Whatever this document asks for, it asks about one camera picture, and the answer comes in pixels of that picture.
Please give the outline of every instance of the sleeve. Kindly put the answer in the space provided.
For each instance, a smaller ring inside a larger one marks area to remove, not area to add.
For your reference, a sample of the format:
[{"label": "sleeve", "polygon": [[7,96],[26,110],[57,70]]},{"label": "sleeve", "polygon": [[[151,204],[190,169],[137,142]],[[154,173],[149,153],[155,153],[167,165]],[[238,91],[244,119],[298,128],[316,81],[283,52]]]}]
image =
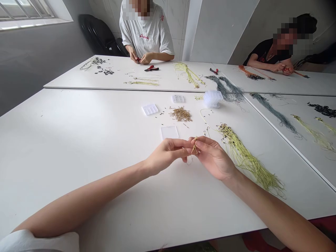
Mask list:
[{"label": "sleeve", "polygon": [[53,238],[35,238],[29,230],[19,230],[0,241],[1,252],[30,250],[79,252],[79,236],[77,233],[71,232]]},{"label": "sleeve", "polygon": [[261,57],[266,51],[266,41],[260,42],[251,52],[252,54],[257,54],[258,57]]},{"label": "sleeve", "polygon": [[129,26],[127,25],[127,21],[124,20],[124,12],[123,12],[123,5],[121,5],[121,11],[120,11],[120,19],[119,19],[119,26],[121,30],[122,35],[122,43],[124,46],[131,46],[134,48],[133,42],[132,42],[132,36]]},{"label": "sleeve", "polygon": [[173,40],[171,38],[169,26],[165,13],[162,10],[161,16],[161,32],[160,32],[160,53],[167,53],[169,55],[175,55]]}]

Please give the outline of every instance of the white wall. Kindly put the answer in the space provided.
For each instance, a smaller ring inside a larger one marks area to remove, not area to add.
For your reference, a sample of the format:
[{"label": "white wall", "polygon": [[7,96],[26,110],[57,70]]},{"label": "white wall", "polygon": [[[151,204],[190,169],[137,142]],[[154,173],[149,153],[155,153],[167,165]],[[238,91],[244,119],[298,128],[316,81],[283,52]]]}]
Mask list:
[{"label": "white wall", "polygon": [[292,61],[295,63],[306,55],[323,51],[336,40],[336,26],[333,25],[336,15],[331,0],[260,0],[229,64],[243,64],[258,43],[273,37],[281,23],[288,23],[289,18],[304,13],[310,13],[318,20],[317,31],[313,35],[315,41],[314,45],[310,41],[311,52],[304,52],[304,46],[308,49],[308,41],[298,41]]},{"label": "white wall", "polygon": [[[89,0],[94,16],[103,20],[115,38],[121,37],[119,27],[120,8],[123,0]],[[163,8],[173,39],[175,60],[183,54],[190,0],[154,0]]]},{"label": "white wall", "polygon": [[227,64],[258,2],[203,1],[190,60]]},{"label": "white wall", "polygon": [[183,61],[190,61],[191,51],[193,50],[195,35],[197,30],[198,19],[201,12],[203,0],[192,0],[189,6],[189,13],[188,13],[188,23],[185,32],[185,41],[182,60]]},{"label": "white wall", "polygon": [[74,22],[0,32],[0,116],[93,55],[77,22],[88,0],[63,0]]}]

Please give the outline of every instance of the black chair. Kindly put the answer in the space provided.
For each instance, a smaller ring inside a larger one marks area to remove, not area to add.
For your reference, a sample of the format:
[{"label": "black chair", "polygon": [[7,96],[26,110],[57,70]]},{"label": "black chair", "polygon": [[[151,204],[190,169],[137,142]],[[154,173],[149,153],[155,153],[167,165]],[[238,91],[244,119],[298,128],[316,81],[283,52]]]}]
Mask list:
[{"label": "black chair", "polygon": [[104,21],[88,14],[81,14],[79,23],[95,54],[129,57],[122,39],[115,39]]}]

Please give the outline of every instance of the pliers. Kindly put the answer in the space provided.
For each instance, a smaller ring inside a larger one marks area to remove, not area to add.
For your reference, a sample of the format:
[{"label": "pliers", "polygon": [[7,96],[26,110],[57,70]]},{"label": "pliers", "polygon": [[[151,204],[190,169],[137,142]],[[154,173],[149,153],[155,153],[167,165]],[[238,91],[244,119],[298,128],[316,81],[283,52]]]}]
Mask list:
[{"label": "pliers", "polygon": [[218,68],[217,68],[216,71],[214,71],[214,70],[212,70],[212,69],[210,68],[210,71],[213,72],[213,73],[215,73],[216,75],[218,75],[218,71],[219,71],[219,70],[218,70]]},{"label": "pliers", "polygon": [[146,72],[157,71],[157,70],[159,70],[159,68],[154,68],[154,65],[151,65],[149,68],[145,69]]}]

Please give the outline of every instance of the small plastic tray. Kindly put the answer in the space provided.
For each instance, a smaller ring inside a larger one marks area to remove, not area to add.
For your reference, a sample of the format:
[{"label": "small plastic tray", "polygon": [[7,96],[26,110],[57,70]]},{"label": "small plastic tray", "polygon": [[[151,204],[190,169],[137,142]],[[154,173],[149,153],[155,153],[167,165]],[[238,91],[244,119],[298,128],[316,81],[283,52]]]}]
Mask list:
[{"label": "small plastic tray", "polygon": [[173,100],[173,103],[184,102],[184,97],[183,96],[171,96],[171,99]]},{"label": "small plastic tray", "polygon": [[159,111],[155,104],[148,104],[148,105],[142,106],[142,109],[147,116]]}]

